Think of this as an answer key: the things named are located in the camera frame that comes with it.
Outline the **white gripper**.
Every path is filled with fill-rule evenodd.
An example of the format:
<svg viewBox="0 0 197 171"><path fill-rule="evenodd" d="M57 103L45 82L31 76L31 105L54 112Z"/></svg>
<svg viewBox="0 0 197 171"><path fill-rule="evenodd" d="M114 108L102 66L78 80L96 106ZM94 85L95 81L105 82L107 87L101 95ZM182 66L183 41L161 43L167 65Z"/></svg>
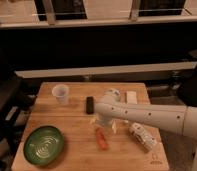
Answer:
<svg viewBox="0 0 197 171"><path fill-rule="evenodd" d="M113 131L114 134L117 133L117 125L116 122L108 116L104 116L102 114L98 114L96 117L93 117L90 120L90 124L99 124L103 127L111 127L111 130Z"/></svg>

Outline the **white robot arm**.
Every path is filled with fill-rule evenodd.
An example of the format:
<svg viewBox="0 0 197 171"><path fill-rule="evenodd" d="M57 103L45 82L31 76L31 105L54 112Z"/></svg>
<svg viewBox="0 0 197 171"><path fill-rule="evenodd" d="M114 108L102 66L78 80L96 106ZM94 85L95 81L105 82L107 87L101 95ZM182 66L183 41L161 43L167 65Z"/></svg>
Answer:
<svg viewBox="0 0 197 171"><path fill-rule="evenodd" d="M112 126L114 119L129 120L197 140L197 107L124 103L120 92L110 88L94 102L94 112L102 126ZM191 171L197 171L197 146Z"/></svg>

